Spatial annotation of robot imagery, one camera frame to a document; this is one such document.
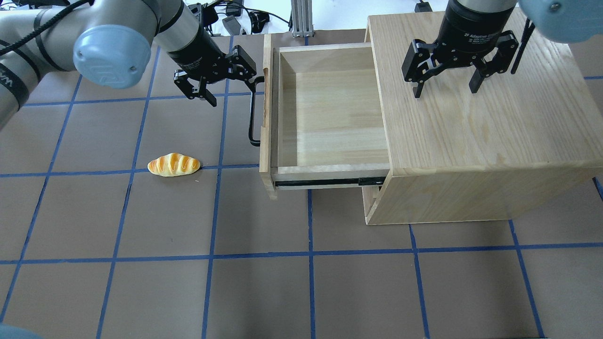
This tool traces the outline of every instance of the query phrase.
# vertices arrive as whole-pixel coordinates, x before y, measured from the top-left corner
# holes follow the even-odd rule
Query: metal frame
[[[291,0],[291,26],[294,37],[314,36],[312,0]]]

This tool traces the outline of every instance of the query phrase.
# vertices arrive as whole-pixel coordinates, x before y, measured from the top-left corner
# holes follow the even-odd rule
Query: bread roll
[[[151,161],[149,172],[162,177],[177,177],[192,174],[201,168],[201,162],[180,153],[169,153]]]

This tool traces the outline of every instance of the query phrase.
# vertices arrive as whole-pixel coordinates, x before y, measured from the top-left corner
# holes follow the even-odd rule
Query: wooden drawer
[[[370,43],[272,49],[265,39],[269,191],[381,184],[390,163]]]
[[[273,198],[360,184],[367,224],[506,220],[603,173],[603,116],[569,47],[538,32],[517,74],[471,94],[472,69],[446,70],[415,99],[405,51],[436,39],[442,17],[370,16],[366,43],[266,37],[260,174]],[[507,29],[524,23],[516,11]]]

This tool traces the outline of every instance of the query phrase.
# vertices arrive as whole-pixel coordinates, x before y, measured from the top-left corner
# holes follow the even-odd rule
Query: cabinet top
[[[494,74],[472,94],[475,69],[449,69],[415,99],[402,62],[412,39],[435,40],[442,17],[368,17],[392,175],[603,166],[603,116],[572,52],[537,31],[515,75]],[[506,30],[519,39],[524,23],[516,9]]]

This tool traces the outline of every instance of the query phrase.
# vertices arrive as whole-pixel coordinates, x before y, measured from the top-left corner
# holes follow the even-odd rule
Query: gripper logo text
[[[11,80],[4,72],[0,71],[0,81],[3,81],[6,86],[13,87],[13,80]]]

